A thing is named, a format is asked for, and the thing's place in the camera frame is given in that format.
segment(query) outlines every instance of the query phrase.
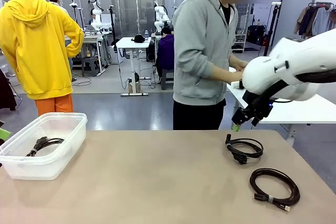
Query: gray hoodie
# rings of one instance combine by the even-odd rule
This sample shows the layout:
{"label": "gray hoodie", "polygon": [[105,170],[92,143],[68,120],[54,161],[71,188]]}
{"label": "gray hoodie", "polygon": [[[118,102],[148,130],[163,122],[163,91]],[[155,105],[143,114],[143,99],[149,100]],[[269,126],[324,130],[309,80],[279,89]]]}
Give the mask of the gray hoodie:
{"label": "gray hoodie", "polygon": [[214,105],[224,100],[226,84],[207,79],[214,66],[229,69],[236,40],[238,11],[227,25],[219,0],[184,0],[174,14],[174,95],[187,105]]}

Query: green object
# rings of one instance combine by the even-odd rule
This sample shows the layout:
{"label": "green object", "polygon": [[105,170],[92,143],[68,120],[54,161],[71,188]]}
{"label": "green object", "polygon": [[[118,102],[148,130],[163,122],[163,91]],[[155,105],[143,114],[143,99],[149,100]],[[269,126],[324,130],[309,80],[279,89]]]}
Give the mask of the green object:
{"label": "green object", "polygon": [[0,128],[0,139],[2,140],[7,140],[7,138],[10,136],[10,132],[9,131],[6,131],[2,128]]}
{"label": "green object", "polygon": [[235,132],[238,132],[239,129],[240,129],[240,125],[234,124],[233,127],[232,127],[232,130],[235,131]]}

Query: yellow hoodie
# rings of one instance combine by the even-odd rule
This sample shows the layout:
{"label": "yellow hoodie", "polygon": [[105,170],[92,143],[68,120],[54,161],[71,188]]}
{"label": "yellow hoodie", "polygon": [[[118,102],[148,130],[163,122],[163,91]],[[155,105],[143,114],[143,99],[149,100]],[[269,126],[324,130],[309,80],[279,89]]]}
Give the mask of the yellow hoodie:
{"label": "yellow hoodie", "polygon": [[72,92],[68,57],[79,53],[83,39],[78,24],[45,0],[11,0],[0,9],[0,47],[31,99]]}

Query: cable tie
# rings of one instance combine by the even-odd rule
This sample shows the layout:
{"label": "cable tie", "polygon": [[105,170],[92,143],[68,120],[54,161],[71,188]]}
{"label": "cable tie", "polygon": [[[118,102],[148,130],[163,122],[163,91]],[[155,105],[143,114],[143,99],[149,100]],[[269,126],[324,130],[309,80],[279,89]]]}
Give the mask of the cable tie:
{"label": "cable tie", "polygon": [[274,197],[273,196],[271,196],[271,195],[268,195],[268,202],[270,202],[271,204],[273,203],[273,199],[274,199]]}

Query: brown tabletop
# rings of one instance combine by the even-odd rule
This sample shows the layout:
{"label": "brown tabletop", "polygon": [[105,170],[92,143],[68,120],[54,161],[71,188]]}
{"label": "brown tabletop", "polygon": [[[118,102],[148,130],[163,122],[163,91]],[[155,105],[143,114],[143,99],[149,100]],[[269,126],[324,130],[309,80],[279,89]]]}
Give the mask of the brown tabletop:
{"label": "brown tabletop", "polygon": [[[0,169],[0,223],[336,223],[336,195],[278,133],[233,133],[264,145],[261,159],[245,166],[225,148],[226,134],[89,131],[55,180],[12,180]],[[279,169],[298,185],[301,199],[290,212],[253,199],[249,178],[261,167]],[[273,178],[258,185],[289,196]]]}

